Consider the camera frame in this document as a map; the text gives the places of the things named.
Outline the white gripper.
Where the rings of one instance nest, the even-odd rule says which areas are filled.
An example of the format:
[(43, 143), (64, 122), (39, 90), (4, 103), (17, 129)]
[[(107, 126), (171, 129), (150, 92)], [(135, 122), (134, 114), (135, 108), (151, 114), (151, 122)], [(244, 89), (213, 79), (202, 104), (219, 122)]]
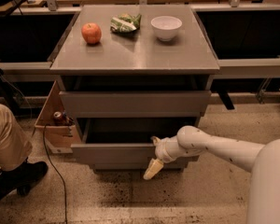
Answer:
[(145, 180), (153, 178), (163, 168), (163, 163), (175, 161), (182, 156), (182, 147), (178, 144), (175, 136), (163, 139), (152, 136), (151, 141), (155, 146), (155, 155), (157, 159), (152, 159), (150, 161), (143, 175)]

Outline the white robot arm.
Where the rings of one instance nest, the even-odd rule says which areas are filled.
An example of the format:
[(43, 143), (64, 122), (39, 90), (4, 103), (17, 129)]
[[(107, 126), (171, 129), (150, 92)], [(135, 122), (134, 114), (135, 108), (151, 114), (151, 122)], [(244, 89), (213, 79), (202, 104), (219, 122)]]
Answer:
[(246, 224), (280, 224), (280, 139), (263, 145), (184, 126), (174, 137), (152, 140), (156, 157), (148, 165), (145, 180), (166, 163), (207, 151), (251, 174)]

